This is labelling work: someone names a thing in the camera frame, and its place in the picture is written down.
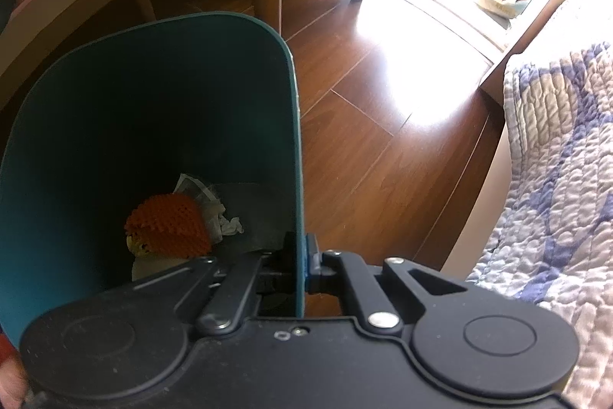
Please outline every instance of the circular cover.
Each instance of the circular cover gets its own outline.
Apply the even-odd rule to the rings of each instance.
[[[26,329],[23,362],[41,388],[79,399],[122,397],[168,376],[185,355],[182,324],[150,304],[97,312],[74,304]]]
[[[570,325],[534,305],[479,295],[441,297],[416,324],[411,348],[431,374],[496,399],[543,394],[567,376],[579,354]]]

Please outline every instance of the trash can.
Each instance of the trash can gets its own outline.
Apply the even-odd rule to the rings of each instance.
[[[0,324],[14,345],[44,311],[130,280],[125,220],[149,196],[172,192],[181,173],[219,185],[228,213],[246,217],[245,233],[219,252],[293,247],[300,313],[292,56],[261,21],[206,13],[75,49],[26,97],[0,168]]]

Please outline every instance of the orange foam net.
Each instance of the orange foam net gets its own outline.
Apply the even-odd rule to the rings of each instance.
[[[125,229],[128,248],[136,256],[189,259],[211,251],[200,209],[185,194],[152,196],[130,214]]]

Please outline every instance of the quilted bedspread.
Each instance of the quilted bedspread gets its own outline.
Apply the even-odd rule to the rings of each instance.
[[[513,176],[468,281],[571,323],[578,408],[613,407],[613,0],[568,0],[505,74]]]

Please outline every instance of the human hand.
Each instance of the human hand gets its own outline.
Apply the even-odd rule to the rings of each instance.
[[[0,364],[0,404],[19,409],[28,392],[28,378],[19,357],[12,355]]]

